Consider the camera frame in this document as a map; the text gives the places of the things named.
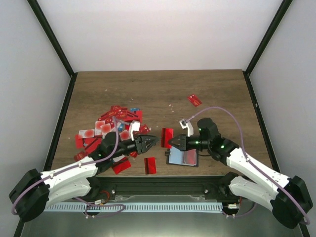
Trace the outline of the black leather card holder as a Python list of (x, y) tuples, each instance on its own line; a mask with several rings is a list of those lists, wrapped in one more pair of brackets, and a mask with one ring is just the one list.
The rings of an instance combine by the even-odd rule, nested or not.
[(175, 147), (165, 151), (166, 163), (170, 165), (180, 165), (198, 167), (198, 152), (196, 150), (180, 151)]

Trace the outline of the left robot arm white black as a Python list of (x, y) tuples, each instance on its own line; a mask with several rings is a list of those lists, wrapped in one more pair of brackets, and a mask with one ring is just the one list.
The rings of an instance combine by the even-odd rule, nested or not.
[(115, 158), (131, 152), (144, 154), (157, 141), (156, 136), (144, 134), (121, 140), (117, 133), (110, 132), (94, 151), (79, 161), (55, 170), (31, 169), (9, 194), (11, 213), (19, 216), (22, 222), (29, 222), (56, 203), (84, 196), (96, 199), (101, 193), (96, 175), (111, 168)]

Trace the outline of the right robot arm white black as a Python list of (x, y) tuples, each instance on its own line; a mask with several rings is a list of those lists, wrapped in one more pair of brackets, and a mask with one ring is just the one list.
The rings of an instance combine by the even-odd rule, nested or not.
[(198, 135), (193, 134), (190, 122), (183, 119), (180, 125), (187, 133), (170, 139), (169, 145), (180, 151), (206, 150), (214, 160), (246, 176), (234, 174), (230, 181), (221, 184), (219, 192), (223, 198), (240, 196), (249, 199), (271, 211), (282, 225), (290, 229), (298, 224), (310, 224), (307, 214), (313, 202), (302, 178), (290, 178), (251, 157), (241, 146), (222, 137), (210, 118), (197, 122)]

